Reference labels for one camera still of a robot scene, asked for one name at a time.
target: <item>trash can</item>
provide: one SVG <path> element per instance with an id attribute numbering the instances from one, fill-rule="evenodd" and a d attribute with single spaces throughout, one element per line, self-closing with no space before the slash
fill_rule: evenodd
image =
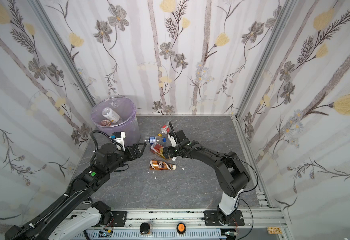
<path id="1" fill-rule="evenodd" d="M 112 108 L 122 118 L 123 122 L 113 126 L 102 126 L 99 123 L 105 119 L 102 115 L 104 108 Z M 136 120 L 136 106 L 133 101 L 126 97 L 112 97 L 96 104 L 91 111 L 91 120 L 97 128 L 112 135 L 113 132 L 125 132 L 125 146 L 131 146 L 138 143 L 140 139 L 140 131 L 138 121 Z"/>

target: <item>orange sticker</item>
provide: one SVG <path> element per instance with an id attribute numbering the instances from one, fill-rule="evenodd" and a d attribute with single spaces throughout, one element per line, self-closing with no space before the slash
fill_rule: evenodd
<path id="1" fill-rule="evenodd" d="M 184 224 L 179 224 L 178 230 L 183 232 L 184 231 Z"/>

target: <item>orange round cap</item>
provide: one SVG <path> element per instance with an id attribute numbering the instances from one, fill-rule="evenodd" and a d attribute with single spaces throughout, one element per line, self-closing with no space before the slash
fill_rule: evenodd
<path id="1" fill-rule="evenodd" d="M 176 227 L 179 234 L 184 234 L 186 232 L 186 225 L 184 223 L 179 223 Z"/>

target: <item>black round cap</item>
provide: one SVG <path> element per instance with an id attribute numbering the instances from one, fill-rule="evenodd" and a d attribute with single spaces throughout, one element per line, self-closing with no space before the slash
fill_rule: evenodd
<path id="1" fill-rule="evenodd" d="M 140 225 L 139 231 L 141 234 L 148 234 L 150 232 L 150 224 L 144 222 Z"/>
<path id="2" fill-rule="evenodd" d="M 184 223 L 180 222 L 176 226 L 176 230 L 178 231 L 179 234 L 184 234 L 186 232 L 186 225 Z"/>

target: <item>bottle in trash can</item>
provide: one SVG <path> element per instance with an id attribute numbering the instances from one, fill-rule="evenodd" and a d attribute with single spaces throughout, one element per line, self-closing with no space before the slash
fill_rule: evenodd
<path id="1" fill-rule="evenodd" d="M 102 111 L 102 115 L 108 120 L 110 120 L 111 125 L 118 125 L 123 122 L 122 118 L 118 115 L 118 113 L 115 113 L 115 111 L 111 108 L 104 108 Z"/>
<path id="2" fill-rule="evenodd" d="M 144 141 L 146 142 L 149 142 L 150 145 L 153 144 L 154 142 L 164 146 L 165 143 L 166 143 L 166 138 L 165 137 L 162 137 L 162 135 L 159 133 L 157 136 L 155 137 L 145 137 L 144 138 Z"/>

